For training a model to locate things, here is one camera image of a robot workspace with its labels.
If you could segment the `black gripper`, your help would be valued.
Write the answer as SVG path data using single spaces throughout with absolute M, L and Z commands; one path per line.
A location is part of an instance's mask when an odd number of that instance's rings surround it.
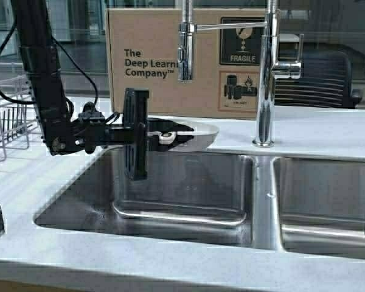
M 188 125 L 160 118 L 148 118 L 147 88 L 126 88 L 122 125 L 108 127 L 108 143 L 122 145 L 127 178 L 132 181 L 147 178 L 147 130 L 149 132 L 193 132 Z M 192 140 L 192 135 L 148 137 L 149 151 L 169 151 Z

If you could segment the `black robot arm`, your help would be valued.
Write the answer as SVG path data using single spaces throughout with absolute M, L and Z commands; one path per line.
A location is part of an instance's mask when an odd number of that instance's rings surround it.
M 125 88 L 121 124 L 110 123 L 113 116 L 105 117 L 94 102 L 86 103 L 72 120 L 46 2 L 12 1 L 11 5 L 43 142 L 52 156 L 122 146 L 126 176 L 137 181 L 147 179 L 148 152 L 170 151 L 194 138 L 188 125 L 148 116 L 147 88 Z

